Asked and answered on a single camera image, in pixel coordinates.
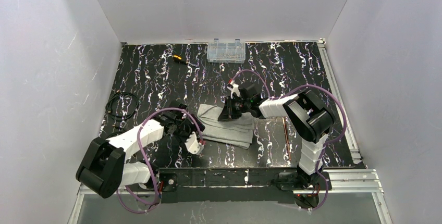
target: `clear plastic box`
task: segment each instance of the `clear plastic box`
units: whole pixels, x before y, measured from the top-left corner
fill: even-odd
[[[209,63],[233,63],[243,64],[245,62],[245,45],[239,39],[235,42],[220,42],[214,39],[208,43],[207,60]]]

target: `black cable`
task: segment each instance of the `black cable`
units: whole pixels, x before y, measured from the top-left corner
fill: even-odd
[[[304,204],[306,204],[307,206],[309,206],[309,207],[314,207],[312,204],[310,204],[310,202],[309,201],[307,201],[307,200],[302,200],[301,201],[302,203],[304,203]]]
[[[106,136],[105,139],[109,139],[111,137],[114,137],[114,136],[117,136],[117,135],[120,135],[120,134],[123,134],[124,132],[126,132],[126,130],[120,126],[112,125],[112,127],[114,127],[114,129],[117,129],[118,131],[110,133],[108,136]]]
[[[135,109],[127,115],[117,115],[116,113],[112,112],[112,106],[114,104],[115,101],[119,100],[120,97],[123,97],[123,99],[125,97],[132,97],[132,100],[135,101]],[[126,121],[129,120],[130,118],[133,117],[133,115],[135,115],[135,113],[138,111],[138,108],[140,107],[140,101],[138,99],[138,97],[132,93],[129,92],[121,92],[121,91],[117,91],[117,93],[115,93],[110,99],[109,101],[106,103],[106,111],[107,114],[114,120],[116,121]]]

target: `gray cloth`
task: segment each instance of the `gray cloth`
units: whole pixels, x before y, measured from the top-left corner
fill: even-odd
[[[218,121],[222,108],[201,104],[198,109],[198,119],[205,125],[203,137],[207,140],[228,143],[249,148],[252,143],[255,118],[250,113],[244,113],[233,121]]]

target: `white enclosure wall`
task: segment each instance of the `white enclosure wall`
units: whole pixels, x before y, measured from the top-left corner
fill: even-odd
[[[346,0],[98,0],[121,42],[317,40]]]
[[[120,55],[97,0],[0,0],[0,222],[66,223]]]
[[[327,51],[394,223],[440,223],[442,0],[348,0]]]

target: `black marbled surface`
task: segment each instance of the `black marbled surface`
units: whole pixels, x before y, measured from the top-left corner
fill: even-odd
[[[100,136],[106,137],[118,124],[126,130],[140,124],[149,114],[167,107],[173,99],[188,105],[192,113],[202,103],[222,107],[223,97],[229,94],[226,85],[241,69],[253,69],[266,81],[271,96],[280,96],[303,84],[316,84],[330,91],[316,43],[248,43],[244,64],[214,64],[206,60],[206,44],[126,45],[122,47],[121,59],[115,75],[111,94],[117,90],[136,94],[141,106],[127,122],[116,123],[104,116]],[[176,54],[198,67],[173,62]],[[258,77],[246,72],[237,81],[252,81],[262,86]],[[326,95],[317,92],[330,105],[336,116],[337,108]],[[117,112],[131,112],[134,103],[120,100]],[[151,162],[158,167],[295,167],[298,163],[301,139],[294,127],[288,125],[291,161],[288,159],[282,118],[258,120],[253,143],[248,150],[240,147],[207,141],[201,155],[187,152],[184,145],[165,137],[147,147]],[[335,124],[332,137],[342,130]],[[352,166],[347,142],[329,145],[325,153],[325,165],[332,167]]]

